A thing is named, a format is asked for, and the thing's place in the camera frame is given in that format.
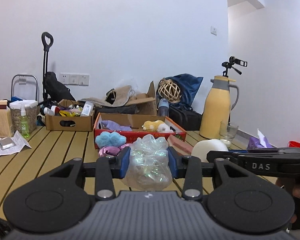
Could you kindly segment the operator right hand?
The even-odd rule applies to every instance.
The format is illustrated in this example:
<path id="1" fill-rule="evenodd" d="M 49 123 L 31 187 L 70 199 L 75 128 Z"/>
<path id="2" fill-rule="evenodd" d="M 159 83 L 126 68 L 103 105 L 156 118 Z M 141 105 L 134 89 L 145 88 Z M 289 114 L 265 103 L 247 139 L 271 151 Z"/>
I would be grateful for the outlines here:
<path id="1" fill-rule="evenodd" d="M 300 230 L 300 178 L 277 178 L 276 185 L 283 187 L 293 196 L 295 214 L 292 218 L 292 230 Z"/>

